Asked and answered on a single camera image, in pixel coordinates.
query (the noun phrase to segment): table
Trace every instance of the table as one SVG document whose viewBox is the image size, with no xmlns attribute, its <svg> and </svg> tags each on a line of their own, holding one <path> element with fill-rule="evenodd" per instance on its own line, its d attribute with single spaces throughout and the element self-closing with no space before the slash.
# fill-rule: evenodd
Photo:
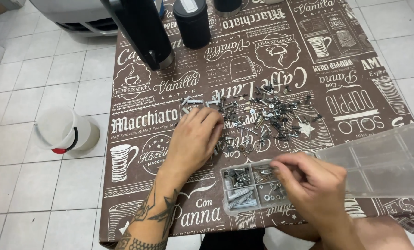
<svg viewBox="0 0 414 250">
<path fill-rule="evenodd" d="M 215 15 L 207 0 L 212 39 L 199 50 L 183 46 L 172 3 L 164 1 L 163 19 L 175 53 L 170 67 L 149 71 L 126 38 L 118 35 L 99 231 L 105 246 L 113 247 L 120 239 L 147 196 L 174 125 L 183 115 L 181 98 L 187 95 L 203 101 L 216 93 L 227 101 L 241 94 L 252 98 L 256 86 L 270 83 L 281 100 L 311 96 L 315 109 L 297 114 L 319 113 L 323 118 L 304 128 L 298 139 L 271 138 L 248 157 L 238 151 L 211 157 L 179 193 L 170 236 L 303 223 L 292 205 L 226 215 L 219 169 L 284 152 L 315 152 L 413 122 L 345 0 L 287 0 L 274 5 L 244 0 L 242 11 L 231 18 Z M 283 94 L 286 85 L 291 91 Z M 246 127 L 253 128 L 256 115 L 243 108 L 263 106 L 234 100 Z M 242 140 L 231 122 L 225 123 L 223 132 Z M 354 218 L 393 215 L 414 233 L 414 198 L 348 198 L 346 211 Z"/>
</svg>

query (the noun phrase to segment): black thermos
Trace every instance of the black thermos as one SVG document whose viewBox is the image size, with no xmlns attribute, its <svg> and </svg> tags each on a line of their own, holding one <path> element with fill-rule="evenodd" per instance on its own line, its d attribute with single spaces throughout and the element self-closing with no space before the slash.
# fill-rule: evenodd
<svg viewBox="0 0 414 250">
<path fill-rule="evenodd" d="M 243 0 L 214 0 L 215 12 L 218 16 L 231 17 L 241 10 Z"/>
<path fill-rule="evenodd" d="M 199 49 L 210 42 L 205 0 L 176 0 L 173 4 L 173 15 L 185 47 Z"/>
<path fill-rule="evenodd" d="M 151 70 L 165 69 L 171 64 L 173 49 L 153 0 L 100 1 Z"/>
</svg>

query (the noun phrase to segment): washer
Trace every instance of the washer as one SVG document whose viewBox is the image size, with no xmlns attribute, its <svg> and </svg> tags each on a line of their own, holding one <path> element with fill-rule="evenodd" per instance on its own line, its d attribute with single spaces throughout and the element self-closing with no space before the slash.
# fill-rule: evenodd
<svg viewBox="0 0 414 250">
<path fill-rule="evenodd" d="M 236 122 L 236 121 L 237 121 L 237 119 L 238 119 L 238 117 L 237 117 L 237 115 L 235 115 L 235 114 L 233 114 L 233 115 L 231 115 L 231 116 L 230 116 L 230 120 L 231 120 L 232 122 Z"/>
</svg>

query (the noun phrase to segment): hand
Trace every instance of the hand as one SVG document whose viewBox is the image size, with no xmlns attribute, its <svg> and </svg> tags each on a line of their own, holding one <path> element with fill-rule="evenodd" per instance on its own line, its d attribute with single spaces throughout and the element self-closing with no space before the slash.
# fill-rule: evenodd
<svg viewBox="0 0 414 250">
<path fill-rule="evenodd" d="M 321 234 L 350 224 L 344 211 L 346 170 L 305 153 L 287 153 L 270 162 L 296 210 Z"/>
<path fill-rule="evenodd" d="M 167 158 L 160 167 L 185 179 L 213 154 L 222 133 L 224 118 L 211 108 L 193 108 L 184 115 L 171 137 Z"/>
</svg>

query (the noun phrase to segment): plastic bucket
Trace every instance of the plastic bucket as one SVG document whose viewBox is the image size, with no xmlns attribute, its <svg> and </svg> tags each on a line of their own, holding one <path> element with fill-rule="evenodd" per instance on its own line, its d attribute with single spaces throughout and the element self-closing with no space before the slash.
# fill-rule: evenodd
<svg viewBox="0 0 414 250">
<path fill-rule="evenodd" d="M 41 149 L 63 154 L 70 150 L 88 150 L 99 140 L 99 128 L 70 107 L 55 107 L 34 123 L 34 134 Z"/>
</svg>

